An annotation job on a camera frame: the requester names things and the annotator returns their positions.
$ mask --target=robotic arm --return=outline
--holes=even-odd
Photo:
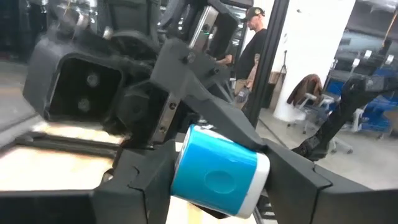
[[[205,34],[203,23],[213,21],[210,12],[218,12],[213,25],[234,20],[212,2],[202,5],[196,40]],[[0,192],[0,223],[165,223],[176,158],[172,138],[189,113],[202,115],[220,134],[269,158],[271,173],[264,188],[278,223],[398,220],[398,190],[373,191],[261,139],[230,103],[225,86],[229,75],[202,52],[201,41],[170,38],[158,51],[137,33],[122,35],[114,29],[108,40],[79,27],[62,31],[53,27],[37,44],[25,99],[48,121],[96,121],[130,138],[118,148],[112,179],[93,190]],[[352,101],[354,90],[371,92],[371,100],[393,88],[387,82],[368,83],[348,82],[345,89],[351,90]],[[352,110],[344,106],[344,96],[341,101],[341,114]],[[340,124],[345,117],[330,119]],[[295,151],[309,158],[315,152]]]
[[[343,86],[341,101],[319,130],[306,139],[294,152],[317,161],[327,155],[327,145],[343,125],[360,108],[377,96],[398,90],[398,76],[363,77],[353,76]]]

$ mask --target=black metal frame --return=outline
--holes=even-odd
[[[187,54],[182,48],[183,45],[177,40],[170,40],[163,46],[150,77],[151,82],[180,96],[193,111],[215,125],[218,133],[267,155],[271,161],[271,173],[266,190],[280,224],[396,222],[398,214],[394,208],[398,203],[398,190],[368,189],[272,141],[261,139],[241,110],[201,87],[195,70],[188,69],[194,65],[184,64],[180,60]],[[164,75],[166,68],[170,72],[169,76]],[[358,90],[363,89],[367,82],[361,80],[360,83],[362,85]],[[371,91],[379,90],[377,84],[370,86],[374,87]]]
[[[1,147],[0,154],[18,146],[110,159],[114,159],[117,150],[122,150],[115,144],[105,142],[27,132]],[[156,151],[123,150],[123,158],[118,161],[118,168],[113,172],[113,181],[103,183],[93,190],[0,192],[0,222],[129,223],[133,218],[137,223],[162,223],[169,210],[169,187],[176,157],[173,141],[162,147]],[[157,213],[147,216],[146,209],[156,210]]]

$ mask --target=white wall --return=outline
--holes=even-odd
[[[274,116],[293,121],[302,116],[286,103],[306,75],[316,73],[325,82],[355,0],[290,0],[273,71],[279,72],[287,50],[287,75]]]

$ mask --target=table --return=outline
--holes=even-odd
[[[120,136],[103,131],[71,126],[40,123],[35,131],[72,138],[117,143]],[[177,142],[176,148],[182,147]],[[0,190],[65,190],[93,189],[100,184],[103,172],[112,160],[103,157],[71,154],[31,147],[17,147],[0,158]],[[166,224],[256,224],[253,216],[247,220],[230,217],[217,220],[191,203],[171,197]]]

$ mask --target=chair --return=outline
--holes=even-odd
[[[319,126],[328,119],[328,116],[331,113],[330,105],[336,102],[333,97],[326,94],[322,94],[321,97],[322,99],[320,103],[314,105],[310,102],[315,101],[317,97],[311,93],[306,93],[302,102],[295,106],[298,110],[305,113],[304,120],[296,120],[293,123],[287,124],[287,127],[289,128],[303,122],[303,134],[307,133],[308,128],[319,128]],[[354,152],[352,146],[340,140],[339,138],[334,137],[329,144],[330,154],[334,154],[337,151],[337,145],[343,146],[346,149],[347,154],[351,154]]]

